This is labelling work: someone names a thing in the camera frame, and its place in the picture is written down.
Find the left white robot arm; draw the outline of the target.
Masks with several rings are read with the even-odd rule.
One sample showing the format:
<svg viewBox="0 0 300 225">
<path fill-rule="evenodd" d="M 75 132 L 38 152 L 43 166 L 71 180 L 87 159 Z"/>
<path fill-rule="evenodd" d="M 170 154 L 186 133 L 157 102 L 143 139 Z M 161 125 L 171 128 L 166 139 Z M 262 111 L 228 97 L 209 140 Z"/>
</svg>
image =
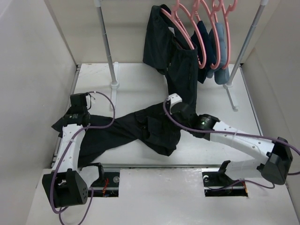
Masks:
<svg viewBox="0 0 300 225">
<path fill-rule="evenodd" d="M 85 204 L 91 185 L 100 186 L 105 180 L 100 163 L 78 166 L 81 144 L 90 121 L 86 97 L 87 93 L 71 95 L 71 107 L 62 118 L 57 159 L 52 172 L 42 178 L 45 193 L 55 211 Z"/>
</svg>

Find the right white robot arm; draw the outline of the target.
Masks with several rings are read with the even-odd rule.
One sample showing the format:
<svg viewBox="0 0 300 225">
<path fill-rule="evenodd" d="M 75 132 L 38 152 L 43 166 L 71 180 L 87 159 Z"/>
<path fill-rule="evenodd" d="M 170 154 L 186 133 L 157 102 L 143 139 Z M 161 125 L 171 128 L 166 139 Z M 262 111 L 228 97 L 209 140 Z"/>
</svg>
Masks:
<svg viewBox="0 0 300 225">
<path fill-rule="evenodd" d="M 251 156 L 245 161 L 224 161 L 217 172 L 219 183 L 226 185 L 232 180 L 264 178 L 273 184 L 285 184 L 293 161 L 286 139 L 268 140 L 240 132 L 212 115 L 197 115 L 183 102 L 171 104 L 170 113 L 193 136 L 224 144 Z"/>
</svg>

